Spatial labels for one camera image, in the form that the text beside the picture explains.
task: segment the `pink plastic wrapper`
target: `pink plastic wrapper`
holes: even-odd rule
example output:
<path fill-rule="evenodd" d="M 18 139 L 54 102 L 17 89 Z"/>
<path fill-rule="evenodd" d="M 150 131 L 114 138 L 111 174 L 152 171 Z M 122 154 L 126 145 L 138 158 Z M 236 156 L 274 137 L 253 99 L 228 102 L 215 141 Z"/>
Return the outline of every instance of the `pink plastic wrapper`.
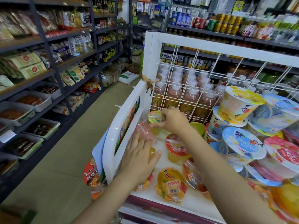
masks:
<path fill-rule="evenodd" d="M 140 133 L 139 139 L 141 140 L 152 139 L 153 143 L 157 141 L 156 136 L 151 131 L 150 123 L 148 120 L 144 120 L 142 123 L 139 123 L 136 126 L 134 133 Z"/>

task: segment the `white shelf surface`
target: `white shelf surface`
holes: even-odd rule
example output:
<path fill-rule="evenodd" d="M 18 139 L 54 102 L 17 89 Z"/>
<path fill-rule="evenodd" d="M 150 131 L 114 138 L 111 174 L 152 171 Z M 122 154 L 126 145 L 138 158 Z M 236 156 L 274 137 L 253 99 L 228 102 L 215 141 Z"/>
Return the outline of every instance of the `white shelf surface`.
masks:
<path fill-rule="evenodd" d="M 173 207 L 214 222 L 225 223 L 215 204 L 208 200 L 201 192 L 191 188 L 189 185 L 187 193 L 180 204 L 167 201 L 156 192 L 155 185 L 157 182 L 157 175 L 163 168 L 172 167 L 179 170 L 181 173 L 183 169 L 182 166 L 170 162 L 167 158 L 168 150 L 165 146 L 165 139 L 167 135 L 167 131 L 162 130 L 157 136 L 158 141 L 152 146 L 156 149 L 156 151 L 162 151 L 162 156 L 155 167 L 154 180 L 147 187 L 147 189 L 139 192 L 132 192 L 131 195 Z"/>

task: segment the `yellow package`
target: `yellow package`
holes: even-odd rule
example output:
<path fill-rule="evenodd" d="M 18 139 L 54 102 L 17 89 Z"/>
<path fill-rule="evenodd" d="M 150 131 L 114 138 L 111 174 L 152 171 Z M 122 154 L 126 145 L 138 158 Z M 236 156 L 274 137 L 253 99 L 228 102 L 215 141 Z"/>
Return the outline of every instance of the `yellow package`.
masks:
<path fill-rule="evenodd" d="M 173 168 L 165 168 L 158 174 L 156 185 L 157 193 L 165 200 L 181 203 L 184 198 L 187 185 L 182 174 Z"/>

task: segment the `tile floor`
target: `tile floor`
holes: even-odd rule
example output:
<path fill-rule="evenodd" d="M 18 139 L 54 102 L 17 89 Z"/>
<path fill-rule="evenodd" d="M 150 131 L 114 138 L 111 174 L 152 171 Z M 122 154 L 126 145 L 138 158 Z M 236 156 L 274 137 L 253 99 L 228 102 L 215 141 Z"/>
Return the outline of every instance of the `tile floor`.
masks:
<path fill-rule="evenodd" d="M 138 82 L 111 85 L 1 205 L 36 211 L 32 224 L 69 224 L 91 203 L 82 174 L 92 149 Z"/>

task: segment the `green can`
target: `green can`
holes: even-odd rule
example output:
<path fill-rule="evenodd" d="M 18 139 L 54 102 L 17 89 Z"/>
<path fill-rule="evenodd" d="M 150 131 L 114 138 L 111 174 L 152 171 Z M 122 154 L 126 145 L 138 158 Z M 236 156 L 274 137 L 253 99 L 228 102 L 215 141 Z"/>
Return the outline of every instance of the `green can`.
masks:
<path fill-rule="evenodd" d="M 207 29 L 209 31 L 213 31 L 216 24 L 217 24 L 217 20 L 210 20 Z"/>

